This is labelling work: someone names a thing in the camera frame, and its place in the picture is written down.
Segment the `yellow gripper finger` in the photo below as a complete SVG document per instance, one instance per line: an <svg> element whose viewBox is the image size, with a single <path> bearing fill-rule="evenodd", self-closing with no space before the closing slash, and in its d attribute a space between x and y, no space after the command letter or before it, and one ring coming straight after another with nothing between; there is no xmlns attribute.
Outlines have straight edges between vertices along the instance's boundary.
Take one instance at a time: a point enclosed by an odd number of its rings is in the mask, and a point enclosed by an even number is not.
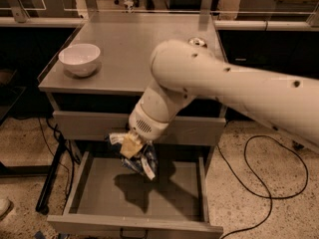
<svg viewBox="0 0 319 239"><path fill-rule="evenodd" d="M138 136L128 133L124 136L120 154L128 159L131 159L142 149L143 146L144 143Z"/></svg>

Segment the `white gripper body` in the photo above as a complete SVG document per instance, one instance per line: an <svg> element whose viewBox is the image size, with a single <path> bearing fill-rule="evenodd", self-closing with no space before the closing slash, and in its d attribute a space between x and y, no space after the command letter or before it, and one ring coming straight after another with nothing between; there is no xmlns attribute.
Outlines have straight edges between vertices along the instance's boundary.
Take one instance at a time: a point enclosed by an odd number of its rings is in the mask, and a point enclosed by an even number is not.
<svg viewBox="0 0 319 239"><path fill-rule="evenodd" d="M168 127L167 122L159 122L148 116L140 103L137 103L129 116L129 126L145 141L158 139Z"/></svg>

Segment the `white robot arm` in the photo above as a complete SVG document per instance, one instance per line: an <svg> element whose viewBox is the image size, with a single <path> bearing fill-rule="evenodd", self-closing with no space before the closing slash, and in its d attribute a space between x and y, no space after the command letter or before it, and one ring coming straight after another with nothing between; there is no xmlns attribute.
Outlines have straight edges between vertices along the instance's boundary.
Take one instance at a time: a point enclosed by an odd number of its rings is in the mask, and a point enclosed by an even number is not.
<svg viewBox="0 0 319 239"><path fill-rule="evenodd" d="M319 151L319 81L228 64L206 48L179 40L156 46L152 81L129 116L144 141L163 135L196 97L209 97Z"/></svg>

